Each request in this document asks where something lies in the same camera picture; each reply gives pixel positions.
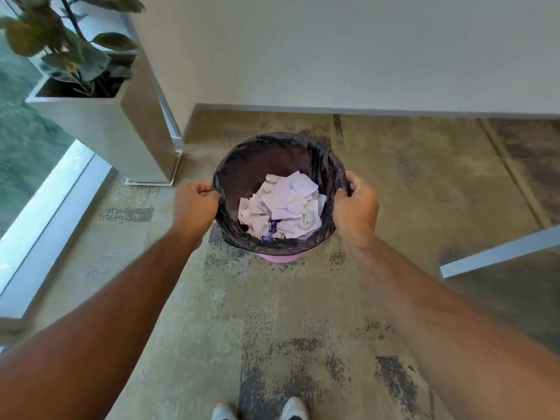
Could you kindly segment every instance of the black garbage bag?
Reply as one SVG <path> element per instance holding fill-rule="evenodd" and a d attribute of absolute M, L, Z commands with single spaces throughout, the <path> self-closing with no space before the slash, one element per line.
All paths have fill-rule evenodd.
<path fill-rule="evenodd" d="M 274 239 L 263 242 L 244 231 L 237 219 L 241 197 L 250 198 L 259 190 L 267 174 L 287 177 L 300 171 L 319 185 L 326 196 L 321 227 L 305 240 Z M 332 212 L 337 189 L 350 194 L 346 172 L 334 153 L 302 134 L 257 135 L 234 147 L 221 161 L 212 180 L 220 193 L 216 221 L 224 240 L 232 246 L 265 255 L 295 255 L 324 242 L 335 230 Z"/>

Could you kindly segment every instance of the person's left arm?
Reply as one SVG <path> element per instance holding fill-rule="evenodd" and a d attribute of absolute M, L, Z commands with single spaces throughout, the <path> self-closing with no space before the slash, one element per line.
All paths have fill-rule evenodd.
<path fill-rule="evenodd" d="M 3 354 L 0 418 L 105 418 L 212 225 L 218 194 L 210 188 L 180 185 L 168 233 L 89 300 Z"/>

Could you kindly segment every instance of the pile of paper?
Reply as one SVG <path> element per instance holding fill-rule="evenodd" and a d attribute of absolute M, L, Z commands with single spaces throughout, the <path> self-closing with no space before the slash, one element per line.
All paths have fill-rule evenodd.
<path fill-rule="evenodd" d="M 237 218 L 248 233 L 262 241 L 306 239 L 321 226 L 326 196 L 299 171 L 289 177 L 268 174 L 250 199 L 239 202 Z"/>

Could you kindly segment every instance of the white shoe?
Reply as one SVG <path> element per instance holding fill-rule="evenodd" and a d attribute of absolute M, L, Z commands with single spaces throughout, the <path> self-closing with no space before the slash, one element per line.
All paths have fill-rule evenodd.
<path fill-rule="evenodd" d="M 292 417 L 299 417 L 301 420 L 309 420 L 309 412 L 307 411 L 304 400 L 296 398 L 295 396 L 291 397 L 288 402 L 284 404 L 280 420 L 290 420 Z"/>
<path fill-rule="evenodd" d="M 212 420 L 237 420 L 233 405 L 222 402 L 212 411 Z"/>

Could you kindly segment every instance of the forearm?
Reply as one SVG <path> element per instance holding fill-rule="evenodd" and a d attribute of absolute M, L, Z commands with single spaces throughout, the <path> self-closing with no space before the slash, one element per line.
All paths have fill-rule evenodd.
<path fill-rule="evenodd" d="M 105 418 L 195 242 L 170 231 L 100 292 L 11 349 L 0 418 Z"/>
<path fill-rule="evenodd" d="M 553 353 L 476 311 L 382 240 L 349 249 L 374 303 L 456 418 L 558 415 L 560 361 Z"/>

